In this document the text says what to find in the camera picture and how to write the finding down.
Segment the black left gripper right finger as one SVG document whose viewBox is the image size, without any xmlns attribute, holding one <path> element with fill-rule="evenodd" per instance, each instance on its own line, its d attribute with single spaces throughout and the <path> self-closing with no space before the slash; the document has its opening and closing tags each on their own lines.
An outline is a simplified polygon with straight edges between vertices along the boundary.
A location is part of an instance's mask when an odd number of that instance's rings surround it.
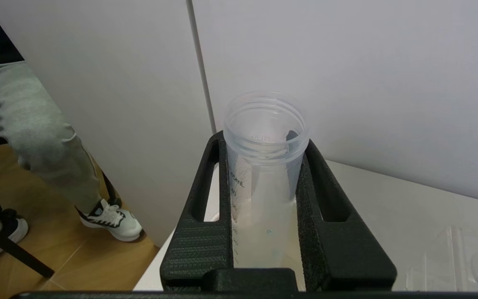
<svg viewBox="0 0 478 299">
<path fill-rule="evenodd" d="M 309 141 L 297 185 L 300 258 L 307 291 L 390 291 L 397 270 Z"/>
</svg>

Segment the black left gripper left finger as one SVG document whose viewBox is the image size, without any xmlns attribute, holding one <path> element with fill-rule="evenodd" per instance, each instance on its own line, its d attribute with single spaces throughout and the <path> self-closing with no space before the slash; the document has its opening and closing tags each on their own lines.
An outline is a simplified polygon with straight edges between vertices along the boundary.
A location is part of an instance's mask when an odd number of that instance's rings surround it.
<svg viewBox="0 0 478 299">
<path fill-rule="evenodd" d="M 231 195 L 227 146 L 222 132 L 205 146 L 178 225 L 161 263 L 165 291 L 201 291 L 203 277 L 217 269 L 233 267 Z M 219 219 L 204 220 L 215 165 L 219 167 Z"/>
</svg>

